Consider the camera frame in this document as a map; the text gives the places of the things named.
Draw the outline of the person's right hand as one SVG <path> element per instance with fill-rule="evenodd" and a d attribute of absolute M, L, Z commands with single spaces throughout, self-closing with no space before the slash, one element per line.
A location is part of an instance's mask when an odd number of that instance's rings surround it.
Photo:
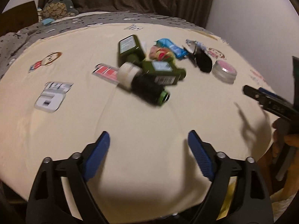
<path fill-rule="evenodd" d="M 272 144 L 272 156 L 277 157 L 282 150 L 283 145 L 280 143 L 286 143 L 289 146 L 298 148 L 298 134 L 294 135 L 284 135 L 282 133 L 282 119 L 277 119 L 273 122 L 272 127 L 274 129 L 273 133 L 273 144 Z"/>

